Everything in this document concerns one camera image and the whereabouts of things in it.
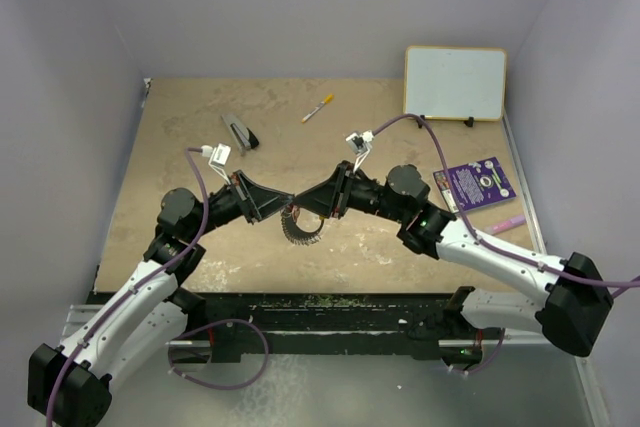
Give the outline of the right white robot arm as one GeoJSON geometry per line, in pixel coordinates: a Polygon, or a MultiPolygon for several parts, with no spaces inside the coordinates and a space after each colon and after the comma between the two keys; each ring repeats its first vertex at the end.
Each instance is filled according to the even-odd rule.
{"type": "Polygon", "coordinates": [[[402,244],[418,255],[474,269],[511,287],[499,294],[474,288],[445,313],[446,330],[467,338],[477,329],[503,328],[543,335],[560,350],[591,354],[613,307],[595,263],[573,253],[543,255],[487,234],[428,199],[429,186],[411,164],[391,169],[379,183],[343,161],[325,181],[295,196],[296,206],[324,218],[354,209],[399,224],[402,244]]]}

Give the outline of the red key tag with key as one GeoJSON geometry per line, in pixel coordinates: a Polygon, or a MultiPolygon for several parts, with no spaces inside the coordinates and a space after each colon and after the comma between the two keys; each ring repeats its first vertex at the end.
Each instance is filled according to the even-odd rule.
{"type": "Polygon", "coordinates": [[[288,211],[288,217],[296,223],[300,214],[300,209],[298,206],[291,206],[288,211]]]}

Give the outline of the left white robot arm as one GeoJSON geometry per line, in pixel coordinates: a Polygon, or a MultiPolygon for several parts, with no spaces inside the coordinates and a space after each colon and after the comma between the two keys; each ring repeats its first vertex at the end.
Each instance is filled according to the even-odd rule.
{"type": "Polygon", "coordinates": [[[31,355],[29,406],[48,425],[98,425],[148,356],[178,336],[194,339],[204,331],[204,301],[182,287],[205,253],[200,237],[237,218],[260,222],[291,199],[241,171],[202,200],[186,188],[166,193],[155,238],[126,283],[59,346],[43,344],[31,355]]]}

